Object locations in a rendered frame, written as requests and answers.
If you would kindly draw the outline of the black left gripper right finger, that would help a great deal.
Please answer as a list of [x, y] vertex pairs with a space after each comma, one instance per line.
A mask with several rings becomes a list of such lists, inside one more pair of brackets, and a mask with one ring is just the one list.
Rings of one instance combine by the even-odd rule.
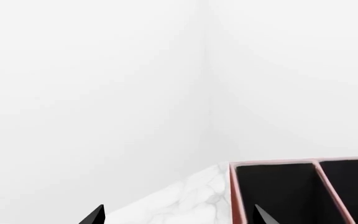
[[259, 205], [254, 205], [254, 224], [279, 224]]

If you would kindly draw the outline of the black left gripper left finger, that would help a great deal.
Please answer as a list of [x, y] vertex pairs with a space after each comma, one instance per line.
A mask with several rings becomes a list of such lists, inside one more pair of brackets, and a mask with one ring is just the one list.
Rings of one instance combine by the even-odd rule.
[[100, 205], [93, 210], [79, 224], [104, 224], [106, 219], [104, 205]]

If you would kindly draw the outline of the pink caddy with black lining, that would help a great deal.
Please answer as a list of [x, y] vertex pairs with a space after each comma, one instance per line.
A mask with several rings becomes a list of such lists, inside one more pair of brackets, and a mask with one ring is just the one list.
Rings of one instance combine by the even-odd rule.
[[232, 224], [358, 224], [358, 157], [229, 163]]

